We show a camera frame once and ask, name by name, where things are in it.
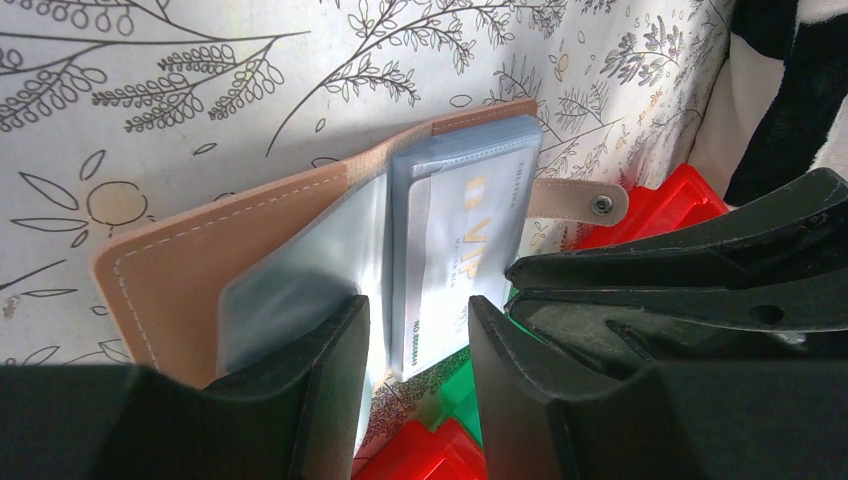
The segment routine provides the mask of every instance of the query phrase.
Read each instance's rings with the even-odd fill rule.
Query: red plastic tray
[[[453,418],[430,433],[410,421],[353,477],[354,480],[486,480],[477,444]]]
[[[576,249],[596,248],[668,233],[728,212],[727,205],[690,165],[677,167],[657,190],[636,187],[630,208],[614,227],[596,227]]]

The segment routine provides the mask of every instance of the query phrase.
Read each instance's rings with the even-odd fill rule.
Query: white patterned fabric
[[[128,362],[88,274],[99,244],[458,109],[534,97],[539,176],[656,187],[692,146],[731,3],[0,0],[0,361]],[[584,234],[531,221],[522,253]],[[369,438],[417,414],[422,382]]]

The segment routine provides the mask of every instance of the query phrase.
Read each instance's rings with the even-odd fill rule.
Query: flower pattern
[[[219,3],[0,2],[6,364],[128,361],[86,268],[114,232],[328,165],[457,109],[534,98],[545,134],[537,176],[654,187],[692,144],[732,7]],[[589,231],[527,222],[521,254]],[[408,382],[388,378],[360,458],[425,415],[467,359],[463,350]]]

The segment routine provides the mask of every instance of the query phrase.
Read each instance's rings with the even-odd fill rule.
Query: drawn leaf
[[[204,153],[214,149],[217,146],[218,146],[217,143],[207,143],[205,145],[201,145],[197,150],[195,150],[191,154],[192,154],[192,156],[195,156],[195,157],[198,156],[198,155],[203,155]]]
[[[130,357],[124,350],[124,342],[120,339],[108,340],[105,342],[100,342],[100,349],[103,350],[103,353],[109,357],[109,360],[117,363],[130,363]]]
[[[79,210],[77,199],[60,185],[29,173],[18,172],[18,174],[30,187],[42,194],[47,200],[67,210]]]
[[[87,238],[88,238],[88,230],[83,230],[82,232],[80,232],[79,235],[77,235],[77,238],[75,238],[74,241],[71,242],[71,248],[79,247],[80,245],[83,244],[83,242],[85,242],[85,240]]]
[[[88,225],[85,220],[75,218],[15,218],[10,221],[41,232],[73,232]]]
[[[21,295],[26,295],[28,297],[33,298],[49,298],[58,297],[60,295],[67,295],[76,291],[76,288],[45,288],[42,290],[30,290],[29,292],[24,292]]]
[[[666,33],[665,33],[665,22],[663,21],[662,17],[659,16],[659,15],[657,15],[657,20],[660,23],[659,42],[660,42],[660,45],[663,45],[665,43],[665,35],[666,35]]]
[[[97,169],[100,168],[100,164],[103,163],[103,157],[105,156],[106,150],[98,150],[85,159],[82,162],[82,168],[80,168],[80,180],[85,181],[93,177],[97,173]]]
[[[471,98],[470,95],[461,94],[461,95],[454,95],[453,97],[451,97],[449,102],[450,102],[452,107],[464,108],[464,107],[467,107],[473,100],[474,99]]]
[[[368,0],[359,0],[359,15],[363,22],[368,18]]]
[[[338,162],[339,160],[332,157],[318,157],[312,159],[312,167],[318,168],[323,167],[324,165],[329,165],[333,162]]]
[[[253,58],[233,73],[231,89],[215,102],[208,112],[211,120],[223,120],[235,114],[246,105],[258,102],[265,95],[277,90],[277,85],[285,82],[283,74],[265,59],[268,48],[256,52]]]
[[[57,350],[59,350],[59,347],[56,345],[36,350],[32,355],[28,356],[21,365],[41,365],[49,360]]]

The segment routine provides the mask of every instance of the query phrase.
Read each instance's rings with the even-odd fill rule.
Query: drawn flower
[[[567,53],[563,52],[564,49],[565,39],[562,39],[559,44],[560,56],[557,57],[556,55],[548,55],[548,60],[554,64],[554,77],[558,82],[562,82],[562,77],[565,74],[565,71],[568,70],[569,57]]]
[[[615,142],[615,149],[619,150],[621,147],[627,145],[627,137],[630,135],[630,132],[627,131],[627,127],[624,124],[621,125],[621,137],[618,138],[618,141]]]
[[[95,176],[105,156],[106,151],[99,150],[83,162],[79,172],[80,182],[88,182]],[[75,212],[76,215],[15,218],[11,222],[41,232],[78,232],[71,242],[71,248],[79,247],[88,239],[93,223],[108,226],[111,237],[115,227],[136,222],[147,213],[147,197],[141,193],[138,185],[132,182],[119,180],[99,183],[88,191],[85,204],[81,205],[76,196],[58,183],[30,173],[19,174],[44,198],[60,208]],[[152,215],[147,218],[155,221]]]
[[[545,226],[543,227],[543,226],[542,226],[542,224],[541,224],[541,223],[539,223],[539,222],[533,222],[533,223],[535,223],[535,224],[536,224],[536,233],[534,233],[534,234],[533,234],[533,238],[531,238],[531,239],[530,239],[530,246],[531,246],[531,247],[535,247],[536,245],[538,245],[538,244],[539,244],[539,242],[541,242],[541,241],[542,241],[542,239],[544,239],[544,238],[547,238],[547,237],[548,237],[548,234],[547,234],[547,233],[545,233],[545,230],[547,230],[547,229],[548,229],[548,226],[547,226],[547,225],[545,225]]]

